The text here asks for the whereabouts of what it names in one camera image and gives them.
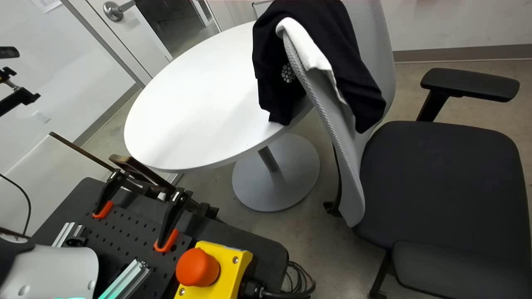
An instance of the white door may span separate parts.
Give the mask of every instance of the white door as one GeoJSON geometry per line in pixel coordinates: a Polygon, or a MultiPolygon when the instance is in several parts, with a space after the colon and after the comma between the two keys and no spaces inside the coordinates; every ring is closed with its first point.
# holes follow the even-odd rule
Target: white door
{"type": "Polygon", "coordinates": [[[203,0],[63,0],[63,3],[141,85],[161,72],[174,55],[218,32],[203,0]],[[193,12],[196,20],[176,12],[193,12]],[[161,25],[158,15],[164,13],[173,20],[161,25]]]}

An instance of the white wall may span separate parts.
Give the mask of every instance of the white wall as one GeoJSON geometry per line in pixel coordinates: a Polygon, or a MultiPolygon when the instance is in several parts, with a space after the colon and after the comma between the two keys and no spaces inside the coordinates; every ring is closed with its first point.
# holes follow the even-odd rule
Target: white wall
{"type": "Polygon", "coordinates": [[[532,43],[532,0],[380,0],[394,50],[532,43]]]}
{"type": "MultiPolygon", "coordinates": [[[[0,0],[0,45],[20,50],[18,60],[0,60],[0,67],[18,72],[13,83],[41,95],[0,118],[1,173],[13,170],[48,131],[75,140],[133,87],[65,7],[43,13],[30,0],[0,0]]],[[[0,98],[10,93],[0,87],[0,98]]]]}

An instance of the door handle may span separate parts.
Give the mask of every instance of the door handle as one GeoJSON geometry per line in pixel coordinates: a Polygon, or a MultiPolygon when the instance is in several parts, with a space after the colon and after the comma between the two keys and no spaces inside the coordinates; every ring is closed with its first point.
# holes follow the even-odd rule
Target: door handle
{"type": "Polygon", "coordinates": [[[103,3],[103,13],[111,20],[111,22],[121,22],[123,13],[134,7],[134,0],[126,2],[123,5],[118,5],[114,2],[105,2],[103,3]]]}

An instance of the gray floor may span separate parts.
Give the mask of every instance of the gray floor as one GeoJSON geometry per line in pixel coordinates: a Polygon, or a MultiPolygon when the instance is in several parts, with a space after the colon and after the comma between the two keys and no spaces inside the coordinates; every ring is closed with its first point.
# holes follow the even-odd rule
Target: gray floor
{"type": "MultiPolygon", "coordinates": [[[[520,80],[520,93],[510,103],[452,100],[437,120],[495,128],[509,135],[522,155],[527,188],[532,195],[532,60],[397,63],[397,96],[385,120],[415,118],[425,96],[425,92],[419,88],[419,80],[435,65],[499,73],[520,80]]],[[[101,158],[111,153],[126,153],[123,121],[131,101],[110,118],[83,148],[101,158]]],[[[282,243],[289,249],[291,259],[301,263],[317,281],[312,297],[366,297],[379,269],[382,251],[357,239],[342,219],[332,218],[322,209],[322,201],[332,199],[336,195],[337,176],[331,141],[316,113],[309,113],[292,131],[306,136],[317,148],[321,175],[306,201],[287,211],[262,214],[239,204],[231,190],[233,165],[188,173],[179,185],[194,191],[196,199],[219,206],[219,218],[228,224],[282,243]]],[[[385,279],[384,291],[389,297],[425,297],[402,289],[392,278],[385,279]]]]}

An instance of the chair armrest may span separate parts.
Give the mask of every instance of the chair armrest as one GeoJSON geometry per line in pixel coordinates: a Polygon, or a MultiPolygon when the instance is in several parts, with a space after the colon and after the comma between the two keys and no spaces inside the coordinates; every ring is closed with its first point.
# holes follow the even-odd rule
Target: chair armrest
{"type": "Polygon", "coordinates": [[[432,68],[420,80],[430,90],[417,121],[434,121],[449,96],[470,96],[490,101],[510,101],[518,92],[518,82],[464,70],[432,68]]]}
{"type": "Polygon", "coordinates": [[[532,297],[532,271],[464,251],[400,241],[392,263],[397,281],[444,297],[532,297]]]}

